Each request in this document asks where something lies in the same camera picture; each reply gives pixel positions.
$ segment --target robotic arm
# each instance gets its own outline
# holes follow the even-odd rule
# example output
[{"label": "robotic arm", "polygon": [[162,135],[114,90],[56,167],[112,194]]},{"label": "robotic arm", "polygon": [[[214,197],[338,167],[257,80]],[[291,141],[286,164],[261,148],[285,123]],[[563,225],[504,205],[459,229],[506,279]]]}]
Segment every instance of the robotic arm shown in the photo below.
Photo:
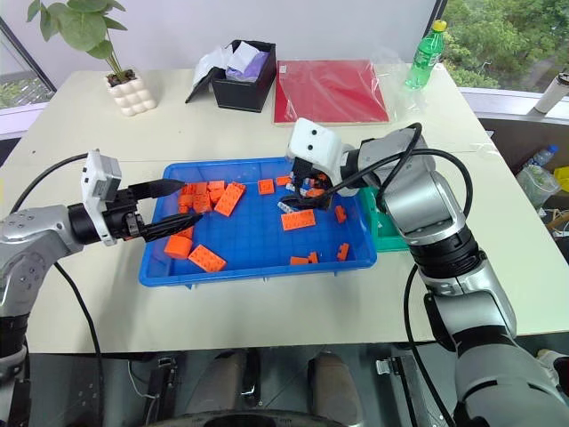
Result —
[{"label": "robotic arm", "polygon": [[[424,303],[433,335],[458,356],[455,422],[468,427],[569,425],[569,408],[554,384],[514,342],[516,316],[508,297],[432,156],[409,156],[395,177],[389,175],[397,160],[373,167],[410,144],[418,152],[426,148],[419,134],[417,126],[406,128],[354,149],[329,129],[300,119],[287,149],[294,184],[298,188],[305,178],[325,173],[328,191],[313,199],[296,194],[283,202],[326,208],[336,189],[341,196],[353,196],[365,186],[384,190],[379,202],[409,245],[427,287]],[[370,167],[361,179],[350,179]]]},{"label": "robotic arm", "polygon": [[176,214],[146,225],[137,211],[143,198],[167,196],[185,185],[157,180],[118,189],[118,162],[90,151],[81,178],[83,203],[24,209],[0,221],[0,424],[20,425],[29,385],[18,377],[26,357],[28,317],[45,274],[60,258],[85,245],[118,238],[155,240],[191,227],[202,215]]}]

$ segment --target green tray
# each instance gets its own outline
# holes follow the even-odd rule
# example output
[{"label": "green tray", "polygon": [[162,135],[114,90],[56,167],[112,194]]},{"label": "green tray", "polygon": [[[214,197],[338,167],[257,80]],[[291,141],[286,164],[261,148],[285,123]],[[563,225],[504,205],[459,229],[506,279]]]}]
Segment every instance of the green tray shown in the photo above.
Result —
[{"label": "green tray", "polygon": [[377,252],[406,251],[409,249],[403,238],[399,236],[390,218],[375,207],[376,189],[365,188],[358,191],[364,208],[364,217],[372,233]]}]

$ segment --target white bottle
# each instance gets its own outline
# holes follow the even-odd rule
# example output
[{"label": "white bottle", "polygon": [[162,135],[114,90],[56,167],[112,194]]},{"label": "white bottle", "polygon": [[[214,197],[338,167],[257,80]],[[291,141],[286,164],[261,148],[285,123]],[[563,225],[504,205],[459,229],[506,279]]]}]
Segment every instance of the white bottle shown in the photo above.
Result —
[{"label": "white bottle", "polygon": [[557,145],[549,145],[546,149],[540,149],[532,158],[524,163],[523,167],[528,165],[545,166],[558,151],[559,147]]}]

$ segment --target white wall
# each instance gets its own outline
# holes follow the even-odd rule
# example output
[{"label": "white wall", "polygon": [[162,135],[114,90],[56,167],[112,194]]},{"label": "white wall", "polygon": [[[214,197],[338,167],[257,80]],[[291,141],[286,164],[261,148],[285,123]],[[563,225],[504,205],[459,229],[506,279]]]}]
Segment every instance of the white wall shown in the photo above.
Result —
[{"label": "white wall", "polygon": [[[56,86],[78,69],[107,64],[69,48],[59,35],[46,44],[39,17],[26,23],[31,0],[0,0],[0,15]],[[372,58],[380,46],[411,60],[435,0],[122,0],[113,12],[129,31],[112,31],[125,68],[190,68],[234,38],[276,43],[278,59]]]}]

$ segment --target green plant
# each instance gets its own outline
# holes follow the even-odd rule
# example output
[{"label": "green plant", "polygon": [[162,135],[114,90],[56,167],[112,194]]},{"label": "green plant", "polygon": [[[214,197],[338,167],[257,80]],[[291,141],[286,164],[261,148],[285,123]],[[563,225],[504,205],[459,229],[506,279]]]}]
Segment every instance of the green plant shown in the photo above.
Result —
[{"label": "green plant", "polygon": [[110,29],[126,31],[123,24],[107,16],[113,9],[125,12],[116,0],[68,0],[67,4],[53,3],[48,7],[34,0],[28,7],[28,22],[40,13],[39,28],[46,42],[60,33],[71,47],[105,60],[114,73],[108,78],[116,77],[117,83],[124,83],[133,74],[121,68],[110,41]]}]

